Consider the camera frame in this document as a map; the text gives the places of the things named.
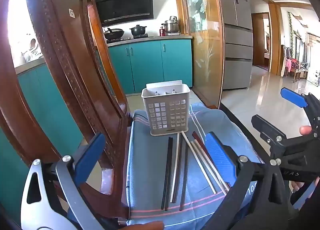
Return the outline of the person's right hand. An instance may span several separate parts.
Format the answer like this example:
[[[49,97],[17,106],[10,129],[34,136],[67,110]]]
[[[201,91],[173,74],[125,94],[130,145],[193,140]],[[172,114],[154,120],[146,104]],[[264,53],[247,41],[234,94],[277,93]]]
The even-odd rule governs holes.
[[[311,126],[302,126],[299,128],[299,132],[301,135],[307,135],[310,134],[312,131]],[[319,177],[317,177],[316,181],[315,181],[315,185],[317,185],[319,183]],[[291,181],[291,187],[293,192],[297,192],[298,190],[300,190],[300,188],[302,188],[304,186],[304,182],[295,182],[295,181]]]

